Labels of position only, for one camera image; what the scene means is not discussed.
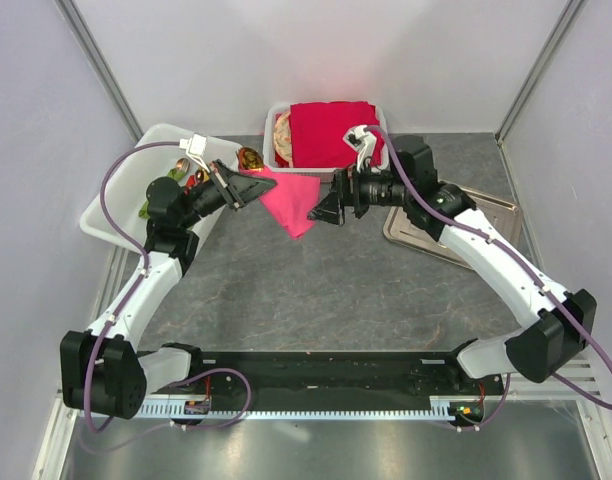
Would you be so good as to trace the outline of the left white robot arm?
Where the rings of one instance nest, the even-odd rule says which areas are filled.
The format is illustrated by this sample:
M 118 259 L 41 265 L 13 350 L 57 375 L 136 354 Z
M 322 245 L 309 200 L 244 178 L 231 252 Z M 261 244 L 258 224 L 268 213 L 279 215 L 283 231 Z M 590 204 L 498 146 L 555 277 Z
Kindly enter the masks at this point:
M 200 238 L 193 226 L 223 207 L 239 210 L 277 185 L 270 178 L 231 170 L 220 160 L 209 165 L 208 177 L 190 189 L 167 176 L 149 184 L 141 262 L 104 314 L 86 330 L 63 337 L 63 399 L 85 419 L 131 419 L 151 393 L 172 385 L 194 393 L 204 385 L 198 348 L 170 343 L 142 353 L 141 337 L 196 258 Z

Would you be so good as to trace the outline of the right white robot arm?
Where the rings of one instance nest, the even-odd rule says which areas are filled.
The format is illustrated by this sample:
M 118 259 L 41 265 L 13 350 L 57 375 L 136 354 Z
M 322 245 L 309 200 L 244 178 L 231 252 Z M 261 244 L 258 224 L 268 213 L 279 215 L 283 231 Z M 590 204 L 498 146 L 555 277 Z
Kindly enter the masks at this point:
M 419 137 L 398 139 L 388 167 L 370 164 L 374 132 L 355 127 L 345 135 L 355 163 L 335 171 L 328 195 L 309 217 L 343 225 L 346 209 L 361 218 L 372 206 L 399 207 L 410 223 L 464 260 L 503 300 L 519 329 L 458 347 L 444 381 L 463 394 L 480 378 L 519 373 L 542 383 L 584 350 L 597 302 L 585 289 L 575 293 L 530 264 L 495 229 L 474 199 L 456 184 L 439 180 L 431 148 Z

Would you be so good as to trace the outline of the gold spoon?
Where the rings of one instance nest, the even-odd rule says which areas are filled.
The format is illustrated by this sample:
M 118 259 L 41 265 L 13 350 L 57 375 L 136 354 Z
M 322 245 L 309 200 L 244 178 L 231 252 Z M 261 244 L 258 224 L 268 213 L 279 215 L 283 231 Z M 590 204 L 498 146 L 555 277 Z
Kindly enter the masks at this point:
M 242 147 L 237 151 L 238 168 L 240 171 L 262 172 L 264 170 L 263 157 L 250 147 Z

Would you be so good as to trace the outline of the pink paper napkin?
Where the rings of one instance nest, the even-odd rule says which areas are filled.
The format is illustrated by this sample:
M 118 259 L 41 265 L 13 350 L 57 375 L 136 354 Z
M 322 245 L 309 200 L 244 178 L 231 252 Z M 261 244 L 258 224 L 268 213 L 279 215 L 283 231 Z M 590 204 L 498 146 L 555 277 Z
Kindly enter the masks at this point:
M 292 173 L 277 173 L 268 167 L 241 173 L 275 180 L 277 185 L 260 197 L 262 205 L 292 239 L 302 237 L 315 224 L 308 218 L 320 194 L 320 179 Z

